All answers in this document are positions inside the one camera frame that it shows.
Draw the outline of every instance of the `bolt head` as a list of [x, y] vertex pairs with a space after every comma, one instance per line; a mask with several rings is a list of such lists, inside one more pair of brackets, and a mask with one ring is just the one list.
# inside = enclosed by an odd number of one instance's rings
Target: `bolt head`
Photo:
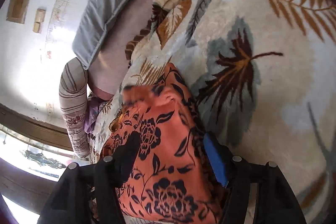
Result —
[[76, 167], [77, 167], [77, 164], [75, 162], [72, 162], [68, 165], [68, 168], [71, 169], [71, 170], [75, 169]]
[[105, 162], [110, 162], [111, 160], [113, 160], [113, 157], [112, 157], [112, 156], [105, 156], [105, 157], [103, 158], [103, 161], [105, 161]]
[[242, 158], [241, 158], [241, 156], [235, 155], [235, 156], [232, 157], [232, 160], [235, 161], [235, 162], [240, 162], [240, 161], [242, 161]]
[[269, 162], [268, 162], [268, 165], [271, 166], [271, 167], [273, 167], [273, 168], [275, 168], [275, 167], [278, 166], [278, 165], [277, 165], [275, 162], [273, 162], [273, 161], [269, 161]]

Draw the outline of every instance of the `black plastic part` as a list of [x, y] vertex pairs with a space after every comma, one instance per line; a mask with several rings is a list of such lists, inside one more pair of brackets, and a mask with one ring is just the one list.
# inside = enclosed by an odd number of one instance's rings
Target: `black plastic part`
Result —
[[[295, 195], [279, 167], [233, 161], [228, 147], [210, 135], [221, 157], [230, 190], [219, 224], [243, 224], [251, 183], [258, 184], [253, 224], [306, 224]], [[115, 188], [125, 183], [141, 145], [140, 134], [133, 132], [125, 145], [113, 153], [113, 160], [95, 165], [67, 168], [46, 202], [38, 224], [91, 223], [89, 198], [95, 195], [100, 224], [125, 224]], [[95, 186], [94, 193], [90, 186]]]
[[113, 160], [67, 168], [42, 209], [38, 224], [90, 224], [90, 187], [95, 186], [101, 224], [125, 224], [115, 188], [128, 180], [141, 144], [140, 133], [133, 132], [125, 145], [118, 147]]
[[228, 147], [220, 145], [213, 135], [209, 136], [230, 180], [219, 224], [245, 222], [251, 183], [258, 184], [253, 224], [306, 224], [300, 205], [278, 166], [251, 164], [243, 158], [233, 161]]

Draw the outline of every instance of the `black flower print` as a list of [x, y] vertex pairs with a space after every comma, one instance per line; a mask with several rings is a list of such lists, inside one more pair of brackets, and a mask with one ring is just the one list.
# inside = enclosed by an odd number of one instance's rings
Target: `black flower print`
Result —
[[155, 126], [154, 119], [143, 120], [140, 126], [141, 146], [139, 158], [145, 160], [151, 149], [157, 147], [161, 142], [161, 130]]
[[183, 180], [170, 183], [167, 178], [160, 179], [153, 185], [154, 210], [164, 218], [189, 223], [193, 222], [198, 209], [194, 198], [186, 194]]
[[122, 196], [122, 194], [125, 191], [125, 183], [120, 187], [120, 188], [116, 188], [115, 192], [117, 194], [117, 198], [120, 198]]
[[123, 144], [123, 138], [119, 134], [116, 134], [114, 136], [114, 141], [113, 141], [114, 149], [116, 149], [118, 146], [120, 146], [122, 144]]

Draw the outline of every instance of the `blanket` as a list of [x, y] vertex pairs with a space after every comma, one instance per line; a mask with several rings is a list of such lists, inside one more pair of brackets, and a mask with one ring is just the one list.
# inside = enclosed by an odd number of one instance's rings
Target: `blanket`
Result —
[[91, 161], [111, 135], [121, 89], [153, 84], [171, 62], [205, 129], [249, 162], [276, 162], [307, 222], [323, 223], [336, 208], [335, 3], [154, 0], [151, 29], [132, 42], [132, 65], [97, 119]]

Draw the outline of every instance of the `white wall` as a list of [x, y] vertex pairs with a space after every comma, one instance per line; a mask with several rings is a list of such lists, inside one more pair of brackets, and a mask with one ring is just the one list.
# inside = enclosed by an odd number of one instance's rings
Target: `white wall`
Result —
[[[6, 21], [9, 0], [0, 9], [0, 103], [39, 121], [64, 127], [58, 85], [87, 0], [70, 0], [57, 41], [46, 43], [56, 0], [30, 0], [25, 24]], [[32, 31], [36, 10], [45, 9], [41, 33]], [[48, 113], [47, 104], [53, 112]]]
[[[63, 125], [48, 117], [45, 84], [51, 77], [42, 66], [48, 21], [55, 0], [30, 0], [25, 24], [6, 21], [9, 0], [0, 9], [0, 103], [26, 116]], [[32, 31], [36, 10], [46, 10], [42, 33]]]

